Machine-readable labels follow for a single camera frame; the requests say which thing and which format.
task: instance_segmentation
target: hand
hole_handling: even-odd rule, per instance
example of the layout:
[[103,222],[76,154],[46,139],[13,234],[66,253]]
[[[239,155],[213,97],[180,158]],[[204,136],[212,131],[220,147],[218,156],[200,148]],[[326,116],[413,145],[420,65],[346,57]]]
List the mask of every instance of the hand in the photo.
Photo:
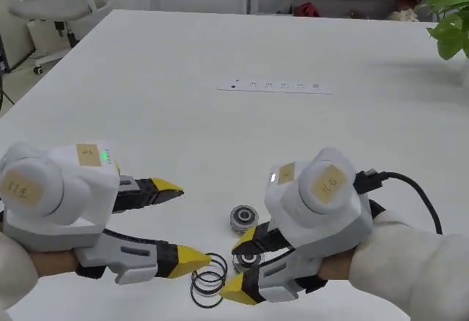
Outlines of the hand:
[[[0,231],[3,231],[2,222],[0,222]],[[78,260],[73,251],[58,251],[53,253],[29,252],[29,256],[39,278],[75,272],[78,267]]]
[[352,264],[355,249],[326,257],[323,259],[317,275],[330,281],[346,281],[349,279],[350,266]]

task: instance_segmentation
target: metal bearing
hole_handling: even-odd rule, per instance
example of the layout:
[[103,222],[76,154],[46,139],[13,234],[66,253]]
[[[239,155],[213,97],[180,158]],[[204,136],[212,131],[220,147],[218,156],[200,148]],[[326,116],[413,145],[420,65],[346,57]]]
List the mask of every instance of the metal bearing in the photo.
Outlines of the metal bearing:
[[229,224],[233,231],[239,235],[244,235],[248,229],[257,226],[259,214],[253,207],[240,205],[232,210],[229,218]]
[[262,255],[233,255],[233,268],[237,273],[243,273],[250,268],[259,266],[264,262]]

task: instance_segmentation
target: electrical outlet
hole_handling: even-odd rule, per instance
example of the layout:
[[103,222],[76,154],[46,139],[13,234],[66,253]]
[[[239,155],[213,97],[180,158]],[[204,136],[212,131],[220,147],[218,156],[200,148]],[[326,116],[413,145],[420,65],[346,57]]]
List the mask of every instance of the electrical outlet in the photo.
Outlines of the electrical outlet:
[[332,93],[324,85],[291,81],[256,81],[236,79],[234,82],[218,87],[218,90],[231,92],[286,92],[293,94]]

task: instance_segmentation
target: handwritten label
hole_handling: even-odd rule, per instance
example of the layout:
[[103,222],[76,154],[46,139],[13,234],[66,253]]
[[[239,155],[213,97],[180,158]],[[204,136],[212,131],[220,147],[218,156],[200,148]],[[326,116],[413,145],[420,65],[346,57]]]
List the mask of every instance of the handwritten label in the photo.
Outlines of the handwritten label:
[[0,184],[0,192],[21,204],[36,207],[43,197],[44,187],[15,170],[9,170]]
[[330,165],[311,185],[311,192],[324,205],[328,205],[333,196],[347,182],[344,172]]
[[101,167],[100,152],[96,144],[76,144],[80,166]]
[[278,170],[278,184],[284,184],[295,180],[295,163],[289,163]]

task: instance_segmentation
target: black cable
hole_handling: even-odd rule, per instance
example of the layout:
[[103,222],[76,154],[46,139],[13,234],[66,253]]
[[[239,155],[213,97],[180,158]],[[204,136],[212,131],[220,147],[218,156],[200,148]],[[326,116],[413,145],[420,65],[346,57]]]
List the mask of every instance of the black cable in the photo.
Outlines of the black cable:
[[409,177],[396,172],[378,173],[374,169],[370,169],[369,171],[361,171],[356,174],[353,187],[357,191],[358,195],[361,195],[381,188],[383,186],[383,181],[388,180],[389,178],[394,178],[396,180],[406,182],[408,185],[410,185],[416,190],[416,192],[424,202],[426,208],[430,212],[430,215],[432,216],[433,222],[435,223],[435,231],[439,235],[442,235],[443,230],[441,228],[441,222],[440,218],[438,217],[437,211],[430,202],[430,199],[428,199],[428,196],[425,194],[424,190],[421,188],[420,185],[417,184],[415,180],[412,180]]
[[408,185],[414,188],[416,192],[418,193],[418,195],[421,197],[426,208],[430,212],[430,215],[432,216],[433,222],[435,223],[435,231],[439,235],[443,234],[440,217],[438,217],[437,211],[435,210],[432,203],[430,202],[430,199],[428,199],[428,196],[425,194],[424,190],[421,188],[420,185],[417,184],[415,180],[412,180],[411,178],[404,176],[403,174],[396,173],[396,172],[381,172],[379,175],[383,176],[383,180],[394,178],[395,180],[401,180],[402,182],[406,182]]
[[1,76],[1,72],[0,72],[0,111],[1,111],[1,107],[3,106],[3,97],[5,96],[8,101],[11,102],[12,105],[15,105],[15,103],[13,102],[12,99],[10,99],[10,97],[5,93],[5,91],[3,90],[3,77]]

